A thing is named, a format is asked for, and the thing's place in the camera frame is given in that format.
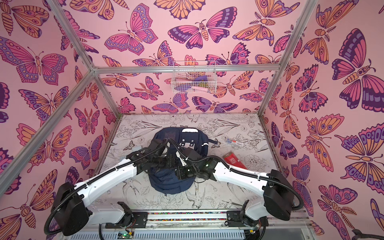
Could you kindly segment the navy blue student backpack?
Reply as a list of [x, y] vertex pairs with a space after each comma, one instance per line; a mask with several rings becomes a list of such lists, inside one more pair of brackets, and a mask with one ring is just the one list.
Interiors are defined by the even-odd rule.
[[[172, 139], [180, 146], [182, 151], [185, 148], [194, 149], [201, 157], [208, 155], [209, 144], [216, 145], [218, 140], [211, 140], [202, 131], [195, 128], [169, 127], [157, 132], [154, 136], [157, 140]], [[188, 190], [195, 181], [195, 175], [182, 174], [180, 171], [185, 166], [177, 156], [177, 148], [170, 145], [166, 159], [158, 167], [148, 170], [151, 186], [162, 194], [175, 195]]]

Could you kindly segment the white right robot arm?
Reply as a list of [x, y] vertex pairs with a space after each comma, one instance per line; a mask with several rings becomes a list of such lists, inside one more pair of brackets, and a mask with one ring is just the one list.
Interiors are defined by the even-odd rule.
[[304, 200], [287, 179], [276, 170], [259, 173], [235, 167], [218, 156], [200, 156], [195, 150], [177, 150], [182, 166], [177, 170], [179, 179], [198, 177], [203, 180], [229, 183], [254, 193], [256, 200], [247, 200], [242, 207], [244, 218], [259, 220], [269, 215], [289, 221], [291, 212], [304, 207]]

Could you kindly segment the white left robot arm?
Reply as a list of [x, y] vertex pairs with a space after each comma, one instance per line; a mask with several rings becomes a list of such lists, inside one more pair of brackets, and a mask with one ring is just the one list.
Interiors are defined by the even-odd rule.
[[176, 167], [176, 151], [183, 147], [172, 139], [152, 140], [147, 148], [132, 152], [114, 167], [87, 181], [60, 186], [51, 213], [44, 225], [47, 236], [62, 233], [71, 236], [87, 225], [117, 224], [128, 226], [132, 210], [124, 202], [106, 209], [92, 209], [101, 195], [118, 184], [152, 168]]

